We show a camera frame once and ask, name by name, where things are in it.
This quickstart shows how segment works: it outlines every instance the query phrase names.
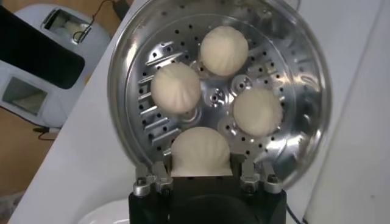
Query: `white steamed bun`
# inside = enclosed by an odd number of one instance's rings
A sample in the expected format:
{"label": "white steamed bun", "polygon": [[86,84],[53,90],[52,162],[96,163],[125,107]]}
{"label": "white steamed bun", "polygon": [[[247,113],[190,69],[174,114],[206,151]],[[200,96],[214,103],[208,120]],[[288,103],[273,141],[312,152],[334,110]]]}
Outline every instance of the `white steamed bun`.
{"label": "white steamed bun", "polygon": [[210,31],[200,46],[200,58],[205,67],[220,76],[238,71],[248,57],[248,42],[244,35],[230,26]]}
{"label": "white steamed bun", "polygon": [[183,63],[169,64],[152,80],[152,98],[164,111],[182,114],[191,111],[200,99],[198,74]]}
{"label": "white steamed bun", "polygon": [[235,99],[233,115],[242,131],[252,136],[267,136],[281,123],[283,110],[273,92],[251,88]]}
{"label": "white steamed bun", "polygon": [[229,145],[211,128],[184,131],[172,144],[171,155],[172,177],[232,175]]}

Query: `wooden floor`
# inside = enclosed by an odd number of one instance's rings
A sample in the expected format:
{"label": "wooden floor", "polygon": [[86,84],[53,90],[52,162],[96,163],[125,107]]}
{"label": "wooden floor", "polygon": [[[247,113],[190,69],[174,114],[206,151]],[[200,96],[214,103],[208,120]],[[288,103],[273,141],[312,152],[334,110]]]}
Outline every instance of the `wooden floor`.
{"label": "wooden floor", "polygon": [[[63,5],[91,16],[101,0],[3,0],[3,6],[11,12],[38,3]],[[96,22],[110,35],[115,33],[120,20],[111,3],[102,6]],[[33,128],[34,125],[0,108],[0,197],[26,190],[52,145],[51,141],[38,140]]]}

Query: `black machine base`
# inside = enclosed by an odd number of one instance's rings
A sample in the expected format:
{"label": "black machine base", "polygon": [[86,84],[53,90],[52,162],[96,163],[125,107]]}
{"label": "black machine base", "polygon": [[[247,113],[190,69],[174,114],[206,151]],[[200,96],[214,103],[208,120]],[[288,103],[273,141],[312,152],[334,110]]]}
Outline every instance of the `black machine base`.
{"label": "black machine base", "polygon": [[285,224],[286,192],[271,194],[262,184],[243,191],[239,177],[173,178],[174,190],[129,196],[132,224]]}

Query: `white appliance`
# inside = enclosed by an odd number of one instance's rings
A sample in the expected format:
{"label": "white appliance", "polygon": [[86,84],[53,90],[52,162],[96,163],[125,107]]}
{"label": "white appliance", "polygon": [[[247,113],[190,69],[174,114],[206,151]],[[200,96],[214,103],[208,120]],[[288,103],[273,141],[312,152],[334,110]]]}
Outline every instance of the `white appliance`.
{"label": "white appliance", "polygon": [[[59,5],[32,5],[15,15],[30,27],[14,18],[9,18],[8,24],[20,26],[19,30],[26,29],[20,34],[28,33],[30,36],[25,39],[12,37],[18,39],[19,43],[14,43],[19,45],[18,48],[9,49],[3,60],[0,58],[0,106],[34,124],[61,127],[107,48],[110,37],[96,23],[88,27],[91,18]],[[58,51],[47,49],[50,48],[46,46],[47,42],[67,56],[58,57]],[[3,41],[2,44],[0,49],[7,49],[5,44],[10,43]],[[18,55],[13,55],[13,51],[17,51]],[[42,61],[45,58],[49,60],[47,63]]]}

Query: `stainless steel tray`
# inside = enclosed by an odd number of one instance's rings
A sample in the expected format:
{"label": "stainless steel tray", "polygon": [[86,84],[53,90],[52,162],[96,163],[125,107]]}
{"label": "stainless steel tray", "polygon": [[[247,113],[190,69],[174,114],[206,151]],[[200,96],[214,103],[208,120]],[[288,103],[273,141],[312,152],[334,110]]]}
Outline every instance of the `stainless steel tray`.
{"label": "stainless steel tray", "polygon": [[[249,43],[245,65],[225,79],[199,60],[203,37],[213,28],[232,26]],[[151,98],[156,71],[182,62],[195,69],[202,97],[193,111],[173,116]],[[245,134],[232,116],[234,99],[245,88],[271,89],[283,106],[277,131],[263,138]],[[126,25],[115,47],[108,76],[112,118],[126,152],[151,166],[169,155],[170,145],[195,126],[216,129],[241,153],[259,164],[272,161],[289,187],[312,163],[327,130],[331,89],[321,50],[300,16],[276,0],[151,0]]]}

